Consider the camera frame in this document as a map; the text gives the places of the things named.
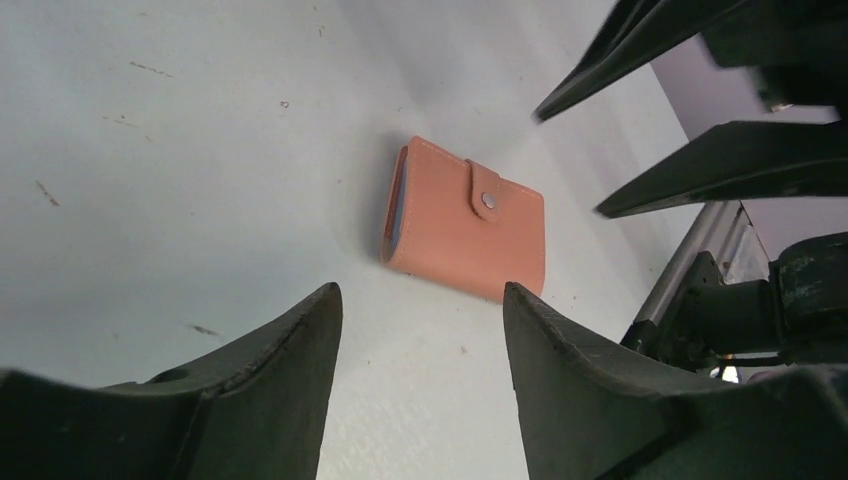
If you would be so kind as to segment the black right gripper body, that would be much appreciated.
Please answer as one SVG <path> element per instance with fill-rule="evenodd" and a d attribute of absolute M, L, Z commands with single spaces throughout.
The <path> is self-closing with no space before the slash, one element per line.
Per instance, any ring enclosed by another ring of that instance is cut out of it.
<path fill-rule="evenodd" d="M 744 69 L 763 107 L 827 107 L 847 120 L 847 3 L 745 1 L 702 31 L 715 64 Z"/>

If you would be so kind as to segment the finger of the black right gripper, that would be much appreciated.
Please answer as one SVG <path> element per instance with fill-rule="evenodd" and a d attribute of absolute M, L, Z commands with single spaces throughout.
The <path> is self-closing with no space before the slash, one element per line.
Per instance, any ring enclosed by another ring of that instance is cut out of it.
<path fill-rule="evenodd" d="M 620 218 L 681 205 L 847 195 L 847 123 L 718 125 L 596 207 Z"/>
<path fill-rule="evenodd" d="M 543 123 L 740 9 L 735 0 L 617 1 L 584 55 L 533 112 Z"/>

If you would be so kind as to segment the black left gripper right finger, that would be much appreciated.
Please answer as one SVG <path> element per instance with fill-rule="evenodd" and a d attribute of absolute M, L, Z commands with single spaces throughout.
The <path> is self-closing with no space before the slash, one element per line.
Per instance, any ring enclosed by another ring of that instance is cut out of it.
<path fill-rule="evenodd" d="M 533 479 L 843 479 L 847 369 L 735 384 L 662 364 L 520 284 L 503 321 Z"/>

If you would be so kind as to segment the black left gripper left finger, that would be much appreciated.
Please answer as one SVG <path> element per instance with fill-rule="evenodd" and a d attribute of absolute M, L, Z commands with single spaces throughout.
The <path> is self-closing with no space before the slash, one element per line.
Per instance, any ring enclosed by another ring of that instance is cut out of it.
<path fill-rule="evenodd" d="M 144 383 L 1 373 L 5 479 L 312 479 L 343 319 L 321 286 L 277 319 Z"/>

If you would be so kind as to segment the orange leather card holder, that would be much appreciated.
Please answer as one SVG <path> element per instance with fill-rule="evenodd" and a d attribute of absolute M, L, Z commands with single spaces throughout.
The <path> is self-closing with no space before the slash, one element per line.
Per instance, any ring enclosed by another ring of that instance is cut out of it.
<path fill-rule="evenodd" d="M 544 198 L 414 136 L 397 157 L 380 258 L 390 269 L 500 303 L 546 274 Z"/>

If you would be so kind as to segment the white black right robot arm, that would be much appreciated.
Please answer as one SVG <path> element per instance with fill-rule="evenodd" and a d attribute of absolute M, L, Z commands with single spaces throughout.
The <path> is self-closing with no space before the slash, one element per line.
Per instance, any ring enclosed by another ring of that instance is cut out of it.
<path fill-rule="evenodd" d="M 544 122 L 695 35 L 718 66 L 759 79 L 762 102 L 832 107 L 826 124 L 732 121 L 675 151 L 596 208 L 607 218 L 692 203 L 847 193 L 843 1 L 618 1 L 585 54 L 536 108 Z M 699 252 L 667 308 L 633 323 L 629 349 L 689 371 L 843 363 L 847 237 L 798 242 L 766 279 L 725 282 Z"/>

